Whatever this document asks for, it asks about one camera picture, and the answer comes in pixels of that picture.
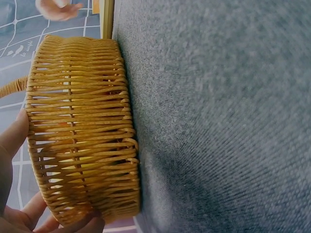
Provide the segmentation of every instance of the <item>gray fabric surface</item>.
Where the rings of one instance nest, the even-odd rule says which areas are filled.
[[[117,1],[145,233],[310,232],[311,1]]]

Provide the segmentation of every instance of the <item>person's hand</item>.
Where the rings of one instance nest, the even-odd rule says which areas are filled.
[[[35,6],[46,19],[65,21],[78,15],[82,4],[69,4],[69,0],[35,0]]]
[[[28,124],[26,111],[22,110],[16,121],[0,135],[0,232],[102,233],[105,223],[96,213],[60,229],[56,219],[50,216],[41,227],[35,229],[46,209],[40,193],[37,193],[21,211],[6,206],[12,185],[12,158],[26,139]]]

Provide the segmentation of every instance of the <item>white line pattern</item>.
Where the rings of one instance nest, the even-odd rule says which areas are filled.
[[[10,42],[6,45],[6,48],[3,50],[2,54],[0,55],[0,58],[3,56],[3,54],[5,53],[6,49],[9,47],[9,44],[14,40],[15,35],[16,35],[16,24],[17,24],[17,0],[14,0],[15,2],[15,12],[14,12],[14,33],[12,36],[12,39],[10,40]]]

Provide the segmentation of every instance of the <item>wicker basket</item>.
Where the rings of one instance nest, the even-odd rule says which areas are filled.
[[[36,180],[62,225],[101,211],[106,223],[139,212],[139,180],[127,80],[118,44],[46,36],[26,89],[28,147]]]

